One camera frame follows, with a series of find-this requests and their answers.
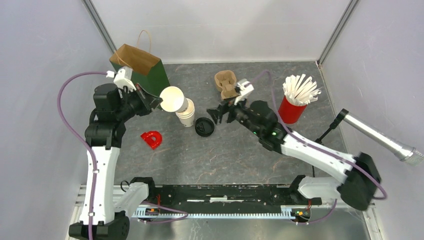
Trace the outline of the red cup holder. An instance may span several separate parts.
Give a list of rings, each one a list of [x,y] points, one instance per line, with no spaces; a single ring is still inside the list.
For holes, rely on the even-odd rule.
[[[278,108],[279,116],[285,124],[295,124],[308,105],[293,105],[285,96]]]

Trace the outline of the stack of black lids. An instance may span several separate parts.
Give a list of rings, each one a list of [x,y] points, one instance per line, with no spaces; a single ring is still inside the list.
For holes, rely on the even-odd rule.
[[[209,137],[215,131],[215,124],[207,117],[199,117],[194,123],[194,128],[199,136]]]

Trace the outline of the red D-shaped object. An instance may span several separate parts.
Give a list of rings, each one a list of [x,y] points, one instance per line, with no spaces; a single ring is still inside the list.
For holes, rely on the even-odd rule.
[[[140,137],[152,150],[158,148],[163,141],[163,137],[158,131],[144,132]]]

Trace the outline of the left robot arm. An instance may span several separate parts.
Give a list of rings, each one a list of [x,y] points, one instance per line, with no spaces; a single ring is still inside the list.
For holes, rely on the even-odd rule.
[[[125,240],[130,218],[139,205],[153,203],[157,190],[134,179],[123,196],[114,202],[115,169],[125,123],[134,116],[146,116],[163,101],[146,92],[139,84],[133,89],[114,83],[102,84],[93,94],[95,109],[82,141],[87,147],[87,194],[78,222],[68,234],[78,240]]]

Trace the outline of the stack of white paper cups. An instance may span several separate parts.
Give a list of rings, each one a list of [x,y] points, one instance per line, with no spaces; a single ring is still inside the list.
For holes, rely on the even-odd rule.
[[[176,116],[180,120],[181,124],[189,128],[194,125],[195,122],[195,105],[191,99],[187,99],[188,107],[185,111],[176,112]]]

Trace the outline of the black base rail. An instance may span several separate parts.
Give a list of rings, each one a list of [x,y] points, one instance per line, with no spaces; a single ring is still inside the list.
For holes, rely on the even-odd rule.
[[[189,214],[276,214],[281,206],[305,208],[322,199],[308,200],[287,184],[164,184],[156,185],[146,202]]]

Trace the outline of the stack of cardboard cup carriers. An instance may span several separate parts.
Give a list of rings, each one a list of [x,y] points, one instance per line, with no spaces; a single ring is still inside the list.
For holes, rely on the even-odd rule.
[[[216,89],[220,92],[221,100],[234,98],[238,95],[236,92],[237,78],[233,71],[222,70],[214,75]]]

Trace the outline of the green paper bag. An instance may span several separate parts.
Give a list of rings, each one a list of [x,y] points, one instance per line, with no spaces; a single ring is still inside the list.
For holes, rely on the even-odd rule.
[[[141,35],[138,35],[136,46],[124,43],[112,54],[109,62],[116,71],[122,67],[131,68],[132,82],[139,84],[148,93],[159,96],[171,84],[162,60],[151,54],[151,48],[139,48]]]

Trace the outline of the silver microphone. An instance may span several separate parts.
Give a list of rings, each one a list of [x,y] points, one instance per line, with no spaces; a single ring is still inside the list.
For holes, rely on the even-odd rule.
[[[415,147],[401,143],[392,137],[383,134],[377,128],[366,123],[358,116],[343,108],[336,116],[337,120],[344,121],[383,148],[394,154],[401,162],[416,167],[424,161],[424,155]]]

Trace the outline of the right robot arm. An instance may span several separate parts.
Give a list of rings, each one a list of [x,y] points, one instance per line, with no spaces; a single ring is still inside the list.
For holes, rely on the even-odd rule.
[[[289,199],[302,204],[312,198],[338,198],[350,207],[365,211],[381,186],[381,176],[373,158],[366,153],[352,155],[325,147],[307,139],[279,122],[278,115],[262,100],[246,106],[245,101],[234,104],[223,101],[207,113],[215,124],[239,122],[258,137],[267,150],[304,161],[330,175],[329,178],[303,177],[289,189]]]

